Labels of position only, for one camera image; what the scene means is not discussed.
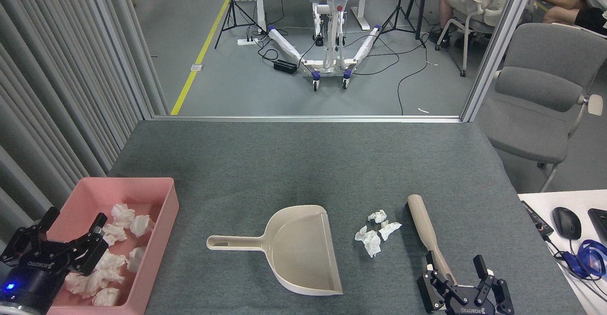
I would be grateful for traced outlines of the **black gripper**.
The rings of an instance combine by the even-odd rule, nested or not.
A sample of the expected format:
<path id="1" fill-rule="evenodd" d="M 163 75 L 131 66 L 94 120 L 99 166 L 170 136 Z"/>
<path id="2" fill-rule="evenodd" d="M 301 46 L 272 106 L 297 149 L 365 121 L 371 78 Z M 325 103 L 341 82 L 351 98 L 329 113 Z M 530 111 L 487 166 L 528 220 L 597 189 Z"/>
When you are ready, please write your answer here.
<path id="1" fill-rule="evenodd" d="M 495 309 L 502 314 L 514 314 L 507 282 L 496 279 L 486 268 L 482 255 L 476 255 L 473 263 L 480 279 L 477 287 L 456 286 L 451 274 L 446 275 L 434 267 L 434 252 L 426 254 L 427 270 L 417 280 L 419 293 L 426 313 L 431 314 L 446 306 L 447 315 L 494 315 Z M 488 300 L 488 292 L 494 293 L 496 308 Z"/>
<path id="2" fill-rule="evenodd" d="M 59 216 L 50 207 L 28 228 L 18 228 L 1 254 L 11 267 L 1 283 L 3 315 L 45 315 L 69 271 L 89 276 L 108 249 L 102 228 L 108 220 L 99 213 L 88 233 L 67 243 L 47 241 L 47 231 Z"/>

